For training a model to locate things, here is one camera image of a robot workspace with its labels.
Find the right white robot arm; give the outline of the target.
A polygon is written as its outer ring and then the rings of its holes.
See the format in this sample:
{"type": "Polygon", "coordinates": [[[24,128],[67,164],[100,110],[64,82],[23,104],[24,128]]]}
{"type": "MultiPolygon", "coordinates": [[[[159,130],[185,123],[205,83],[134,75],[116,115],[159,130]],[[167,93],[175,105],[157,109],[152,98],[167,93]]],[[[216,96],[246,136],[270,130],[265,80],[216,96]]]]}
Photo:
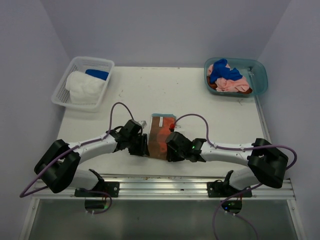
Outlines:
{"type": "Polygon", "coordinates": [[[230,170],[224,180],[207,183],[210,198],[232,197],[240,194],[251,197],[251,186],[262,184],[280,189],[289,158],[278,148],[263,139],[236,147],[210,144],[204,138],[189,140],[180,132],[172,132],[166,139],[167,161],[226,162],[241,165],[240,170],[230,170]]]}

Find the orange brown patterned towel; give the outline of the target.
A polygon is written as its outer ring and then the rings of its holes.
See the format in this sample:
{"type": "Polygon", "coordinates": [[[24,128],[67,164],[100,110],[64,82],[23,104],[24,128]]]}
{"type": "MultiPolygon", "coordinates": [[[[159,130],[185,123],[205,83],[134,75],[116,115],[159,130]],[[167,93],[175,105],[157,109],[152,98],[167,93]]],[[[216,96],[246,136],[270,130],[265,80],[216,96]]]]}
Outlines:
{"type": "Polygon", "coordinates": [[[171,134],[170,126],[176,120],[173,114],[153,113],[151,115],[148,134],[149,157],[158,160],[167,160],[166,139],[171,134]]]}

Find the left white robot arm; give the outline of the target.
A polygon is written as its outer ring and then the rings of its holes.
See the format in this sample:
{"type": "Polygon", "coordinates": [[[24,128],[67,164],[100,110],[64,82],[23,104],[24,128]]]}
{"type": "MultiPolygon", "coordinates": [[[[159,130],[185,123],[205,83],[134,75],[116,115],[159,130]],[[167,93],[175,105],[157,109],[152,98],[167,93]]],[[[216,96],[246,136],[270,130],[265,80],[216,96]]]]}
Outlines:
{"type": "Polygon", "coordinates": [[[147,123],[130,119],[106,134],[86,141],[67,143],[56,140],[34,167],[34,172],[55,194],[74,188],[77,197],[104,196],[110,193],[107,183],[93,169],[78,166],[95,157],[128,150],[133,156],[148,157],[147,123]]]}

